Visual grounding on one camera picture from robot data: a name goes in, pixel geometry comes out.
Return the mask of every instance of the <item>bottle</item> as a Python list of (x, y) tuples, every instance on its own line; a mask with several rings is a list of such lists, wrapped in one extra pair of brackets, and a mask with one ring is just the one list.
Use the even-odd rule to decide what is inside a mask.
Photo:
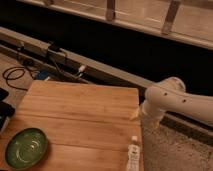
[(139, 171), (140, 165), (140, 146), (138, 144), (138, 137), (132, 136), (132, 143), (129, 145), (128, 163), (126, 171)]

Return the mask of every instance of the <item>black wall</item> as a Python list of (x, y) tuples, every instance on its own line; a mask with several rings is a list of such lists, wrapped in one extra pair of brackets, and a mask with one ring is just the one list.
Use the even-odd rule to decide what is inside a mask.
[(213, 51), (27, 5), (0, 2), (0, 25), (153, 81), (180, 77), (213, 95)]

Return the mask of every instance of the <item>bottle cap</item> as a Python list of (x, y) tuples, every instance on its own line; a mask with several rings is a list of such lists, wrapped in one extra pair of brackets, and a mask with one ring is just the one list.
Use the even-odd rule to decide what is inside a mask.
[(132, 136), (132, 141), (133, 142), (137, 142), (138, 141), (138, 137), (137, 136)]

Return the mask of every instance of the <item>wooden cutting board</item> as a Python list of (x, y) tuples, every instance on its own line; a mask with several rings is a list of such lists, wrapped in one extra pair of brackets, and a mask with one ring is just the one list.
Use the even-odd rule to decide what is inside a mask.
[(129, 120), (138, 106), (134, 88), (34, 81), (0, 139), (0, 170), (10, 170), (4, 161), (9, 140), (37, 127), (49, 149), (30, 170), (125, 171), (132, 136), (142, 149), (140, 122)]

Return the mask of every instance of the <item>green bowl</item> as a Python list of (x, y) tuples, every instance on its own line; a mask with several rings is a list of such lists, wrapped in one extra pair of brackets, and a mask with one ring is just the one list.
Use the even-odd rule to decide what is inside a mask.
[(25, 170), (36, 165), (47, 151), (47, 138), (37, 128), (17, 133), (7, 145), (5, 161), (14, 170)]

